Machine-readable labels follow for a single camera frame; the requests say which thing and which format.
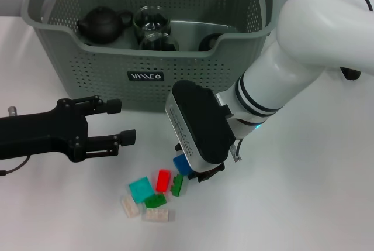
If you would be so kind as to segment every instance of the clear glass cup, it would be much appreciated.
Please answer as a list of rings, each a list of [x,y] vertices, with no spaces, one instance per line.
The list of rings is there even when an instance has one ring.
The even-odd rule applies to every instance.
[[[160,6],[145,6],[134,15],[133,24],[135,36],[140,43],[145,36],[152,33],[167,33],[170,35],[170,18]]]
[[[178,42],[167,33],[151,33],[144,37],[140,50],[179,51]]]

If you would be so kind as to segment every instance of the table surface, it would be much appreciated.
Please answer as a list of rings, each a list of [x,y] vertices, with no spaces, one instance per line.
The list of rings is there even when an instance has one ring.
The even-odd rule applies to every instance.
[[[0,178],[0,250],[372,250],[374,79],[338,70],[289,102],[209,181],[186,181],[165,205],[167,224],[128,219],[127,185],[174,170],[177,142],[166,114],[89,117],[89,135],[136,129],[118,157],[71,163],[33,156]],[[0,18],[0,117],[44,112],[67,97],[33,29]],[[23,158],[0,161],[9,170]]]

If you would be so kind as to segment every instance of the basket logo label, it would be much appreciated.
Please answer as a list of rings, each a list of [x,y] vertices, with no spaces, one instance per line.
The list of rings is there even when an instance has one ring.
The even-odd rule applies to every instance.
[[[127,77],[130,81],[164,81],[162,71],[128,71]]]

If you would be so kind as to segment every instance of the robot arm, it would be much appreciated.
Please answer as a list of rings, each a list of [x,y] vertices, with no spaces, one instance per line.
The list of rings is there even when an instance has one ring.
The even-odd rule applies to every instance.
[[[186,111],[189,104],[199,105],[191,98],[205,96],[209,101],[212,91],[176,83],[166,111],[191,168],[198,173],[218,168],[234,140],[243,139],[264,123],[315,81],[326,67],[346,67],[374,75],[371,4],[374,0],[288,0],[280,12],[277,41],[231,88],[217,94],[221,108],[226,106],[230,111],[216,106],[216,112],[221,113],[214,118],[221,125],[219,133],[214,131],[216,143],[209,135],[200,137],[198,133],[211,125],[206,123],[212,118],[205,108],[199,108],[193,115]],[[188,102],[175,96],[181,89],[190,94]],[[219,148],[220,154],[212,147]]]

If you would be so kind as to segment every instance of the black clay teapot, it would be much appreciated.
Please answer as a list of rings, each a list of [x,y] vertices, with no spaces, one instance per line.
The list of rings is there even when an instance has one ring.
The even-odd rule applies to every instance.
[[[114,11],[100,6],[91,10],[84,19],[77,22],[83,36],[94,43],[114,42],[126,27],[131,26],[133,14],[130,11]]]

